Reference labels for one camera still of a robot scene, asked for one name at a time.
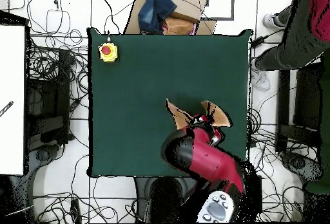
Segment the brown box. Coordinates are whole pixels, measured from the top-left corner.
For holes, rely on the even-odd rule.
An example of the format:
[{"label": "brown box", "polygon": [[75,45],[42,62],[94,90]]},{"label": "brown box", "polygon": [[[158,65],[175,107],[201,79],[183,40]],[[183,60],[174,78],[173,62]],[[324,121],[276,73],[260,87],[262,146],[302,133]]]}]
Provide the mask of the brown box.
[{"label": "brown box", "polygon": [[[191,23],[198,23],[195,35],[211,35],[214,32],[216,21],[200,21],[206,0],[172,0],[177,8],[171,14],[175,19],[183,19]],[[138,14],[146,0],[135,0],[131,9],[131,15],[126,25],[124,34],[140,34]]]}]

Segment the green tabletop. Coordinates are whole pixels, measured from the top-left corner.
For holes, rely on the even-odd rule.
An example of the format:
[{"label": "green tabletop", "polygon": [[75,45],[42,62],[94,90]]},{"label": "green tabletop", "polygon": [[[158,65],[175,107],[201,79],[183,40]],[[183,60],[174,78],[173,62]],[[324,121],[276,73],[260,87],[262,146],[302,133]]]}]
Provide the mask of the green tabletop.
[{"label": "green tabletop", "polygon": [[92,176],[185,176],[166,165],[160,147],[175,129],[169,98],[191,114],[203,100],[226,111],[221,148],[245,160],[248,41],[251,30],[225,35],[113,35],[119,62],[100,60],[106,36],[88,29],[92,76]]}]

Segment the white shoe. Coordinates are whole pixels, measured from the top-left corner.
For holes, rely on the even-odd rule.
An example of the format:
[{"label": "white shoe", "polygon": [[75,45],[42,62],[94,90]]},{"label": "white shoe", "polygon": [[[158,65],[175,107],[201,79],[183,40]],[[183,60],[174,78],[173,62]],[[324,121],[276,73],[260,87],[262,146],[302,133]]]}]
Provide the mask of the white shoe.
[{"label": "white shoe", "polygon": [[268,91],[271,88],[266,72],[256,69],[255,59],[251,60],[251,84],[259,91]]},{"label": "white shoe", "polygon": [[277,14],[266,14],[262,19],[262,23],[267,28],[276,28],[279,30],[285,29],[286,25],[282,24],[278,19],[276,19]]}]

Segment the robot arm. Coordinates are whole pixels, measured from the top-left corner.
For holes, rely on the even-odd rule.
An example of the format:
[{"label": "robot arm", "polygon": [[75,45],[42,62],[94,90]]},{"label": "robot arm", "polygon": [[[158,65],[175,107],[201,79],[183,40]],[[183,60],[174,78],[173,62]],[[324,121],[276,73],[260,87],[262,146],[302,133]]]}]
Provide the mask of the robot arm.
[{"label": "robot arm", "polygon": [[229,222],[244,192],[243,174],[233,156],[216,148],[221,134],[214,127],[230,126],[225,114],[211,102],[202,102],[206,116],[191,117],[166,100],[177,131],[162,146],[165,162],[197,181],[182,206],[180,221]]}]

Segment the person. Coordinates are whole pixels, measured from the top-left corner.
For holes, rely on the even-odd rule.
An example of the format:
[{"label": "person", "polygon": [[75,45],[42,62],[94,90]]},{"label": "person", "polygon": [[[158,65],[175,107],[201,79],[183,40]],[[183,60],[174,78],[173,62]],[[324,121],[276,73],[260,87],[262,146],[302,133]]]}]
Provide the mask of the person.
[{"label": "person", "polygon": [[266,14],[265,27],[284,29],[282,42],[251,60],[251,83],[260,91],[270,89],[269,70],[304,67],[330,48],[329,0],[292,0],[276,14]]}]

